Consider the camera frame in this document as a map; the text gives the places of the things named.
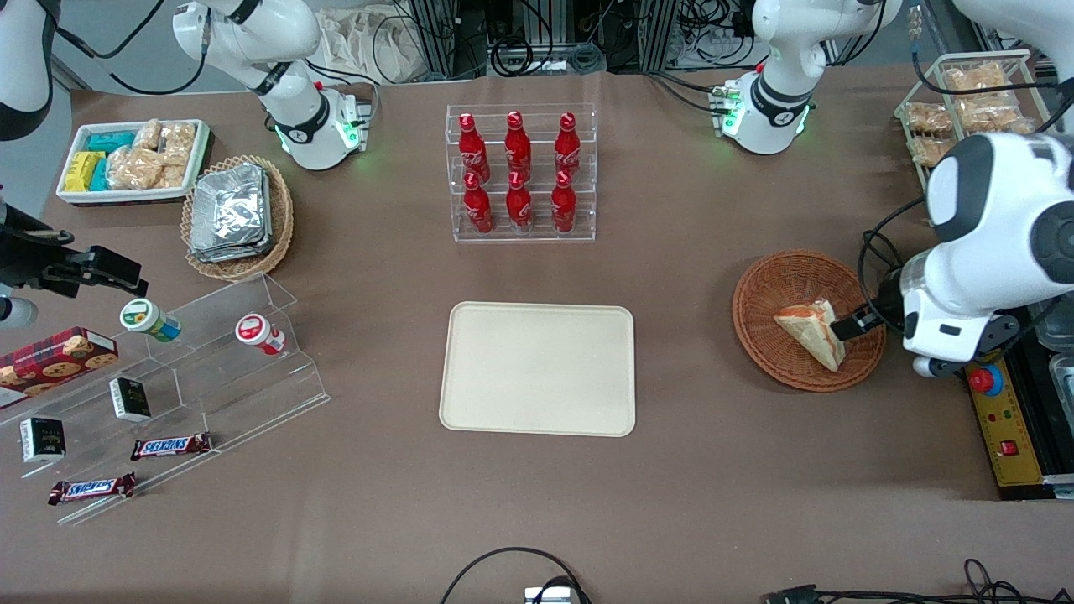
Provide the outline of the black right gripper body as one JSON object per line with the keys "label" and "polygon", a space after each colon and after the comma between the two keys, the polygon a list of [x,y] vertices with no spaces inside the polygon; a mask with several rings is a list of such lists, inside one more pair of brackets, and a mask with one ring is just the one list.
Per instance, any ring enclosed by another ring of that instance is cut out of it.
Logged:
{"label": "black right gripper body", "polygon": [[15,208],[1,206],[1,283],[12,289],[35,289],[35,275],[46,265],[66,265],[74,255],[66,245],[76,238]]}

